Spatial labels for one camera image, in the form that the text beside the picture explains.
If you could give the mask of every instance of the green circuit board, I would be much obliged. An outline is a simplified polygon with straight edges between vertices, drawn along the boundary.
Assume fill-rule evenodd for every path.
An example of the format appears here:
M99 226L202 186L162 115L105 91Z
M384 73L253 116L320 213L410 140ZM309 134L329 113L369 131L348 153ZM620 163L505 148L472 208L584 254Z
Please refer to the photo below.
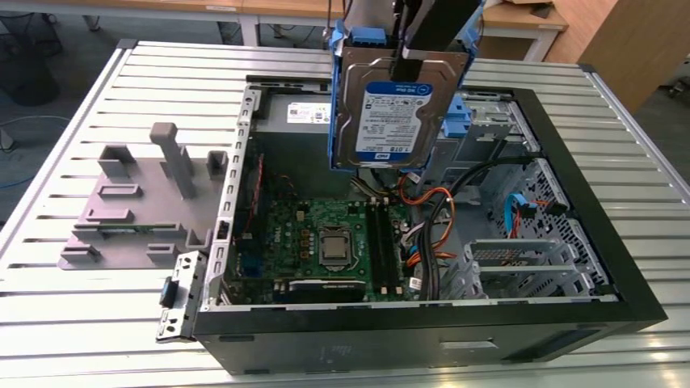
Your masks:
M366 241L366 203L350 200L276 200L266 210L265 236L261 257L245 258L260 266L260 275L244 280L244 294L252 303L273 302L273 287L281 280L360 280L366 284L369 302L401 301L404 295L381 294L372 287L372 263ZM393 241L400 238L400 227L406 221L406 207L388 205L389 230ZM320 233L340 230L348 236L349 263L326 266L318 261ZM396 244L390 251L397 258ZM401 278L401 263L394 260Z

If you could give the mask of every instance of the ram slot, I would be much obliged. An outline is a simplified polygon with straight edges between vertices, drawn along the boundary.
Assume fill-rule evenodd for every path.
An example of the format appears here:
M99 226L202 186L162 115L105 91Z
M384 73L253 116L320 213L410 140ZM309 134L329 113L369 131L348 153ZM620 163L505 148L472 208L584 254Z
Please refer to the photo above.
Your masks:
M380 260L384 265L384 285L388 293L394 293L394 288L400 285L397 276L397 265L393 253L393 239L392 239L392 225L388 217L388 207L378 206L377 209L377 223L376 231L378 232L378 250Z
M368 257L370 261L372 287L376 293L380 292L385 284L384 261L380 254L378 244L378 214L374 205L366 205L366 245Z

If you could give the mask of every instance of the slotted aluminum table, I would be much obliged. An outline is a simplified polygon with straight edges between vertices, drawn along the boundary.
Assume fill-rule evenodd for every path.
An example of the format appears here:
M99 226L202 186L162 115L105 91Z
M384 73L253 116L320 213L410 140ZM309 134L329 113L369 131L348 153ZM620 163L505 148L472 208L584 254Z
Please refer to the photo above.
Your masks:
M103 144L160 157L156 121L192 157L232 153L246 74L329 74L314 50L138 42L118 48L0 232L0 386L677 387L690 381L687 185L595 74L573 65L476 61L466 84L535 90L669 320L545 364L230 377L198 344L154 343L168 270L63 272L58 253L86 203Z

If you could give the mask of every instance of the hard drive label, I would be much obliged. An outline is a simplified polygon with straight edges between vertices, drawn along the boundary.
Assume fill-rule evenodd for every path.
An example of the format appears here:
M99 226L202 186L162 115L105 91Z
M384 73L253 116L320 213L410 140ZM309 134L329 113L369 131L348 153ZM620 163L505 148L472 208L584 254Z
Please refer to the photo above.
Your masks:
M356 134L361 160L397 160L412 152L421 128L417 110L429 102L432 91L428 83L368 83Z
M288 124L326 124L329 122L329 103L290 103L288 105Z

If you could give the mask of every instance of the hard drive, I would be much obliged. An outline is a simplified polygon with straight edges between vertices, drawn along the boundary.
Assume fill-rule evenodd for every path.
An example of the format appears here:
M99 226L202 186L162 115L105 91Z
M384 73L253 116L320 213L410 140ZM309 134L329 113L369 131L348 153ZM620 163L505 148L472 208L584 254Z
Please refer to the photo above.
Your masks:
M332 168L421 168L445 117L466 53L429 53L414 82L392 82L394 50L342 48Z

